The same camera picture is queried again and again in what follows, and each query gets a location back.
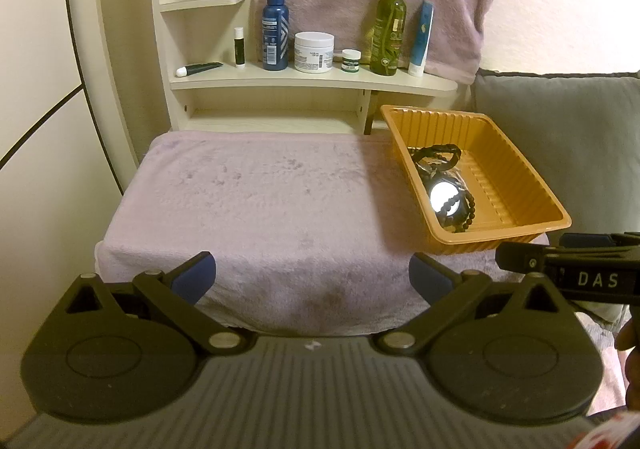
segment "gray pillow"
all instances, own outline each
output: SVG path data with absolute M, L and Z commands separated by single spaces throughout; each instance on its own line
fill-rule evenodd
M 640 231 L 640 79 L 480 72 L 476 110 L 490 116 L 572 217 L 568 231 Z M 558 233 L 550 239 L 557 241 Z M 616 308 L 593 311 L 616 319 Z

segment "hand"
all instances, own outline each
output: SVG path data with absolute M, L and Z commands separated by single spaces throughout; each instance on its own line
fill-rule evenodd
M 616 337 L 616 349 L 621 352 L 635 349 L 626 358 L 625 374 L 629 381 L 626 391 L 626 406 L 629 409 L 640 411 L 640 346 L 636 337 L 636 329 L 633 320 L 626 323 Z

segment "spray bottle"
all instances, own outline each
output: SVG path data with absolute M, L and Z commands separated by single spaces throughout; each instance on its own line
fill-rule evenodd
M 370 69 L 384 76 L 396 74 L 402 45 L 406 5 L 404 0 L 380 0 L 373 29 Z
M 262 67 L 284 70 L 289 64 L 289 9 L 284 0 L 267 0 L 262 10 Z

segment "metal screw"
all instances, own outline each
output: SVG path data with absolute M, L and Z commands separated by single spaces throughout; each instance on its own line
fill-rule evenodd
M 396 350 L 411 348 L 415 344 L 415 337 L 407 332 L 391 332 L 386 334 L 382 340 L 389 348 Z
M 209 344 L 221 350 L 235 348 L 241 341 L 242 337 L 233 332 L 219 332 L 209 337 Z

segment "orange plastic basket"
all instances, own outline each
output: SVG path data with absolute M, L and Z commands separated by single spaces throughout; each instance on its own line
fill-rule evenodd
M 525 243 L 571 225 L 545 181 L 486 115 L 396 106 L 381 110 L 427 224 L 431 253 L 484 251 L 506 239 Z M 462 150 L 458 168 L 476 204 L 476 217 L 464 233 L 440 226 L 407 150 L 447 143 Z

